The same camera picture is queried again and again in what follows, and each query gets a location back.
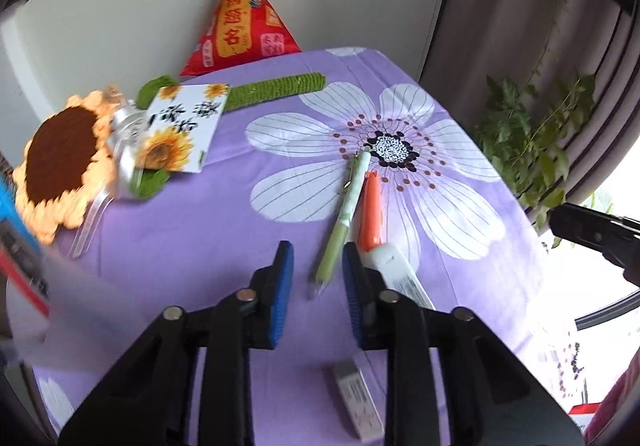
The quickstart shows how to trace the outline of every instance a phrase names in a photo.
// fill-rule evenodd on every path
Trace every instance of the orange cap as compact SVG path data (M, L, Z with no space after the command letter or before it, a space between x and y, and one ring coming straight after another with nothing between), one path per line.
M376 171L365 174L364 200L362 204L362 223L358 246L363 251L370 251L382 244L382 202L380 200L380 178Z

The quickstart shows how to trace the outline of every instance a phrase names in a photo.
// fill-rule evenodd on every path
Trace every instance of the sunflower picture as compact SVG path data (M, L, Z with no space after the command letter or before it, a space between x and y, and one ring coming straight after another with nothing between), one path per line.
M222 96L226 94L226 85L223 83L214 83L207 87L204 92L204 96L207 100L212 100L217 96Z
M161 87L159 97L161 100L175 100L180 89L182 89L182 85L168 85L167 87Z
M38 128L14 170L15 208L43 244L58 226L77 228L86 208L115 177L106 141L116 105L101 91L72 96Z
M154 170L182 171L189 163L192 149L193 142L188 134L177 132L173 127L157 130L144 139L138 155L138 166Z

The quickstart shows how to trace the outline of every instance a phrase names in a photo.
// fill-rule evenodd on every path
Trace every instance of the red object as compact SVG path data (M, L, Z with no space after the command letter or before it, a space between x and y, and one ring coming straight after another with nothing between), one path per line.
M616 381L616 384L613 385L609 394L602 400L593 419L591 419L587 425L584 431L586 444L591 443L604 429L624 404L637 382L640 382L640 349L638 349L636 355L631 359L626 371L620 376L618 381Z
M180 76L300 52L268 0L221 0Z
M4 273L10 282L13 282L38 312L47 318L49 317L49 305L31 288L29 281L18 270L14 261L4 252L4 249L0 249L0 272Z
M579 404L577 406L574 406L571 411L569 412L569 415L584 415L584 414L591 414L591 413L596 413L596 410L598 409L598 407L600 406L599 402L590 402L588 404Z
M365 174L362 204L362 222L358 245L362 251L371 251L382 244L382 201L380 198L380 178L376 171Z

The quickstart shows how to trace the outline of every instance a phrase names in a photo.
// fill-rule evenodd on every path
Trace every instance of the gray curtain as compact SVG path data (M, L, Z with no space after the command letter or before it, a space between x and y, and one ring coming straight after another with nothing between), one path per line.
M447 0L440 15L420 84L468 131L487 75L524 84L539 64L532 83L551 94L556 79L596 74L590 121L561 142L571 163L567 198L588 197L640 134L637 9L628 14L613 0ZM534 118L542 107L530 106Z

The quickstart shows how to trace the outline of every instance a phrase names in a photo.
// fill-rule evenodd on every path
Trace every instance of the white flower print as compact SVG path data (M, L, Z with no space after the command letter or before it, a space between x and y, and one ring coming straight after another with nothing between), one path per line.
M366 51L367 48L333 48L326 49L326 51L331 54L335 54L336 56L353 56L355 54L359 54L362 51Z
M434 100L423 89L408 83L391 86L380 95L378 108L347 82L300 99L330 118L332 126L288 112L262 116L246 128L257 149L289 158L328 158L256 184L251 205L267 219L330 217L340 204L347 160L369 145L369 169L377 170L382 181L383 239L398 246L412 266L420 261L417 227L443 252L466 260L486 256L491 243L504 236L504 224L491 205L451 172L484 182L500 176L452 119L430 123Z
M38 386L44 404L49 409L49 413L56 422L55 424L58 425L58 429L61 429L73 415L74 407L62 391L62 388L53 379L40 378Z

